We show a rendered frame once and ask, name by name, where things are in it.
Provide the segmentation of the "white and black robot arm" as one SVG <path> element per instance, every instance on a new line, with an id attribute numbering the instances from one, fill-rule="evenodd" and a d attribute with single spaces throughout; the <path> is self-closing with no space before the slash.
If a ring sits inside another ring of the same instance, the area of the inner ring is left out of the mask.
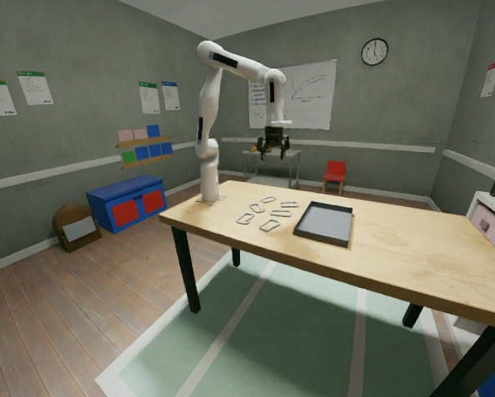
<path id="1" fill-rule="evenodd" d="M 209 130 L 218 114 L 219 89 L 223 69 L 264 85 L 267 100 L 265 126 L 292 127 L 292 121 L 284 121 L 283 117 L 284 103 L 281 89 L 286 85 L 286 77 L 282 72 L 231 54 L 211 41 L 203 41 L 199 44 L 197 57 L 203 65 L 208 66 L 208 71 L 206 82 L 199 95 L 195 153 L 200 159 L 205 158 L 205 161 L 200 165 L 201 199 L 206 202 L 213 202 L 219 199 L 219 148 L 215 140 L 209 139 L 209 144 L 207 142 Z"/>

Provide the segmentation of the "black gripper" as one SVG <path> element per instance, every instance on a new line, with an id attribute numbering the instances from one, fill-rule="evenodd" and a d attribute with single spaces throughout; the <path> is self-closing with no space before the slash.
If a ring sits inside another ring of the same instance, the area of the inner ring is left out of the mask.
<path id="1" fill-rule="evenodd" d="M 265 162 L 265 157 L 266 157 L 265 151 L 269 147 L 280 147 L 281 160 L 285 159 L 286 151 L 290 150 L 290 138 L 289 136 L 282 136 L 282 134 L 283 134 L 283 127 L 265 126 L 265 137 L 259 136 L 257 138 L 257 151 L 261 152 L 261 160 L 263 162 Z M 282 140 L 285 142 L 285 147 L 281 143 Z M 265 141 L 265 144 L 262 147 L 263 141 Z"/>

